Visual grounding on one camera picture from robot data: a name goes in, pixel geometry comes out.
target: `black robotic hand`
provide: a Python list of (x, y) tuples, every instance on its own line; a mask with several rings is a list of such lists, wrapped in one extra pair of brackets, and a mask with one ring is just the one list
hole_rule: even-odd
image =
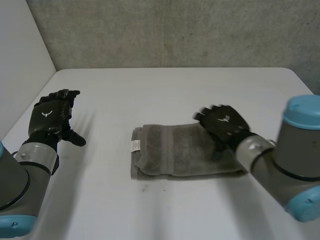
[(226, 146), (232, 147), (238, 136), (250, 133), (247, 122), (228, 105), (213, 105), (211, 109), (204, 107), (193, 118), (208, 131), (218, 151), (223, 151)]
[[(60, 140), (69, 141), (77, 146), (86, 145), (86, 140), (74, 132), (69, 124), (72, 117), (72, 107), (80, 91), (63, 89), (58, 92), (43, 96), (34, 105), (29, 123), (29, 139), (27, 143), (42, 143), (52, 147), (57, 152)], [(52, 174), (59, 167), (57, 157)]]

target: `towel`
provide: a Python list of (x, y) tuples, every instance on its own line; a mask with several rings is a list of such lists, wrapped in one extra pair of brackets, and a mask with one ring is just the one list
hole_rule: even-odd
[(133, 131), (131, 140), (140, 140), (140, 150), (131, 153), (134, 179), (245, 174), (231, 150), (215, 151), (215, 142), (198, 123), (144, 125)]

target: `white wall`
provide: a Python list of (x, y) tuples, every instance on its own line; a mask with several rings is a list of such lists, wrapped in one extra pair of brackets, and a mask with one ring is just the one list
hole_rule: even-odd
[(0, 0), (0, 140), (55, 72), (26, 1)]

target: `gray wall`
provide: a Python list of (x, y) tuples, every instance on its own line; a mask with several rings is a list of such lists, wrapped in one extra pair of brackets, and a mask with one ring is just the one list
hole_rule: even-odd
[(319, 0), (27, 3), (57, 70), (285, 67), (320, 94)]

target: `concrete wall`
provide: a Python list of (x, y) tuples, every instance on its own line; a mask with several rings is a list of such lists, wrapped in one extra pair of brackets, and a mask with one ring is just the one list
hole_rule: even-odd
[(55, 72), (26, 1), (0, 0), (0, 140)]
[(320, 94), (319, 0), (27, 2), (58, 70), (285, 67)]

